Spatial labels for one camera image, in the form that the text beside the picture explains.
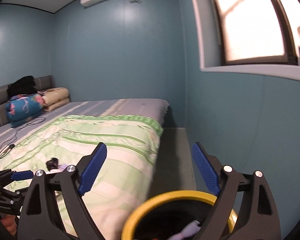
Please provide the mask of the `person's left hand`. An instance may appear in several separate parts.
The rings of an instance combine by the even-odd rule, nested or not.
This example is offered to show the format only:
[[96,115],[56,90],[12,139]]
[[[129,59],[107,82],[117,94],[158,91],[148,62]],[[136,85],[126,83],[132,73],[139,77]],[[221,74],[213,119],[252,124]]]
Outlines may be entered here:
[[4,218],[0,220],[6,230],[14,237],[17,233],[17,224],[15,221],[15,216],[6,215]]

